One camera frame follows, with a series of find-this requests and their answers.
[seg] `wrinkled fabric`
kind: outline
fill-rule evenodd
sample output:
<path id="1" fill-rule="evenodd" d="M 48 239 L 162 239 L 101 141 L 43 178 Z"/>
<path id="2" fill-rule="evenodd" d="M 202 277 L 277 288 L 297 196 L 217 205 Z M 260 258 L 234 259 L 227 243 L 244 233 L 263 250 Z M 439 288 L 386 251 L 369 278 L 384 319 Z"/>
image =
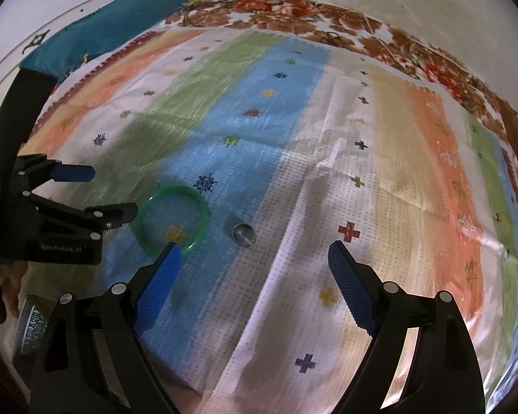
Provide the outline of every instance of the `wrinkled fabric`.
<path id="1" fill-rule="evenodd" d="M 337 239 L 410 294 L 453 294 L 491 408 L 518 373 L 518 153 L 491 129 L 506 115 L 478 117 L 427 66 L 273 27 L 163 25 L 73 73 L 21 153 L 94 166 L 92 183 L 39 189 L 75 207 L 141 205 L 170 185 L 207 201 L 207 238 L 142 337 L 200 394 L 193 412 L 332 411 L 370 341 L 327 267 Z M 158 203 L 153 228 L 191 236 L 172 210 Z M 242 221 L 250 248 L 230 238 Z M 33 264 L 23 290 L 97 295 L 152 261 L 126 226 L 99 267 Z"/>

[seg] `orange stripe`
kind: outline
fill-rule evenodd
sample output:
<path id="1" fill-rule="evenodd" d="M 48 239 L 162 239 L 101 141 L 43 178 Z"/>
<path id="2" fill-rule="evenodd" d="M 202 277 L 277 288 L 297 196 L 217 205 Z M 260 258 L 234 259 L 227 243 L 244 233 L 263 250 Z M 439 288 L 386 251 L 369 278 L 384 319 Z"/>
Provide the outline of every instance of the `orange stripe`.
<path id="1" fill-rule="evenodd" d="M 203 33 L 192 31 L 166 31 L 140 48 L 100 70 L 81 88 L 68 103 L 55 107 L 54 114 L 35 132 L 20 154 L 45 153 L 52 156 L 91 110 L 109 101 L 128 80 L 149 66 L 170 49 Z"/>
<path id="2" fill-rule="evenodd" d="M 432 217 L 429 223 L 437 288 L 451 292 L 464 318 L 473 319 L 475 323 L 483 302 L 479 263 L 481 228 L 459 159 L 459 145 L 445 118 L 440 96 L 410 83 L 405 84 L 405 91 L 416 123 L 433 155 L 435 173 L 448 210 L 446 219 Z M 444 160 L 442 153 L 450 153 L 454 165 Z M 470 238 L 464 235 L 459 228 L 459 219 L 471 219 L 476 233 Z"/>

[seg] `blue snowflake print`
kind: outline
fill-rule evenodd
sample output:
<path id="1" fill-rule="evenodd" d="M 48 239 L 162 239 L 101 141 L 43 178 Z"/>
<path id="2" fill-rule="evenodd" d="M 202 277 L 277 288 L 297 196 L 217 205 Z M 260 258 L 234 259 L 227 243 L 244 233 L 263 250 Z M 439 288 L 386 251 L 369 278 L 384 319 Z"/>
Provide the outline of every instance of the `blue snowflake print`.
<path id="1" fill-rule="evenodd" d="M 213 191 L 213 185 L 215 185 L 217 181 L 213 179 L 213 174 L 209 173 L 208 176 L 203 175 L 198 177 L 195 181 L 194 185 L 192 185 L 199 193 L 203 193 L 204 191 Z"/>
<path id="2" fill-rule="evenodd" d="M 95 146 L 102 146 L 105 142 L 105 134 L 98 134 L 97 137 L 94 139 L 94 145 Z"/>

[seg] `teal pillow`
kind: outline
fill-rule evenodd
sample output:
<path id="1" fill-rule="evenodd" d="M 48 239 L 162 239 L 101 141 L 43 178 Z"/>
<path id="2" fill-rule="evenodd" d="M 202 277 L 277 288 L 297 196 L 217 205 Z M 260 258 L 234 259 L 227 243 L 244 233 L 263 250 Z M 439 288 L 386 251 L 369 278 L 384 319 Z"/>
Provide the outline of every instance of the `teal pillow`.
<path id="1" fill-rule="evenodd" d="M 188 0 L 115 0 L 55 33 L 31 52 L 20 67 L 64 81 L 87 60 L 116 49 Z"/>

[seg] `green ring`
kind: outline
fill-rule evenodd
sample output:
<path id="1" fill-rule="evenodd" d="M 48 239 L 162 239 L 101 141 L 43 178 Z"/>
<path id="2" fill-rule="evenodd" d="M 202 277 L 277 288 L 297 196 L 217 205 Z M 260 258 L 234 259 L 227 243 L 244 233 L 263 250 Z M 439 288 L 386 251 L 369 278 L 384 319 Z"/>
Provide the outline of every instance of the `green ring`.
<path id="1" fill-rule="evenodd" d="M 182 255 L 185 256 L 192 250 L 196 249 L 198 244 L 200 244 L 204 238 L 207 236 L 207 231 L 209 229 L 209 206 L 203 196 L 195 191 L 193 188 L 184 185 L 174 185 L 174 186 L 166 186 L 162 190 L 155 193 L 153 196 L 149 197 L 139 208 L 138 215 L 134 222 L 132 223 L 132 230 L 136 240 L 140 247 L 144 250 L 147 256 L 156 258 L 158 257 L 163 248 L 156 249 L 149 242 L 148 237 L 144 233 L 144 219 L 146 215 L 149 213 L 150 208 L 153 207 L 153 204 L 166 196 L 188 196 L 191 197 L 198 205 L 200 212 L 200 220 L 199 226 L 193 237 L 189 238 L 189 240 L 185 241 L 183 244 L 180 244 Z"/>

